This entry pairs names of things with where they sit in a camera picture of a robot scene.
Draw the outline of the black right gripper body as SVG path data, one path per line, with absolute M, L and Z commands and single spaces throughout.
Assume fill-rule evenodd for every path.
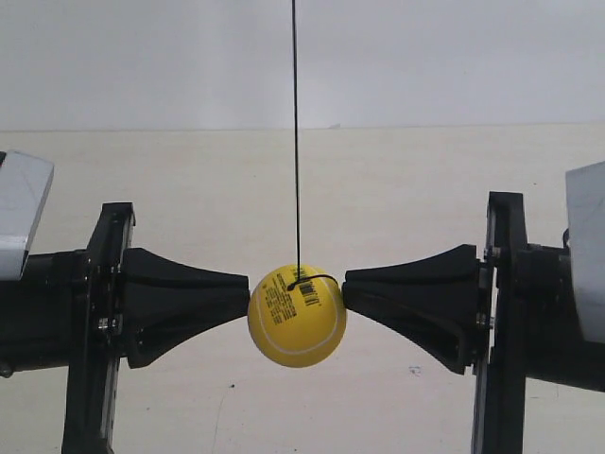
M 520 453 L 527 380 L 602 392 L 604 347 L 581 333 L 569 244 L 528 241 L 522 194 L 490 193 L 485 259 L 497 295 L 475 363 L 472 450 Z

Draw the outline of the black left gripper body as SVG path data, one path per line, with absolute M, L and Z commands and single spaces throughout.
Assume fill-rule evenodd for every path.
M 64 453 L 112 452 L 118 275 L 134 225 L 132 203 L 105 203 L 85 248 L 33 254 L 20 279 L 1 284 L 1 376 L 68 370 Z

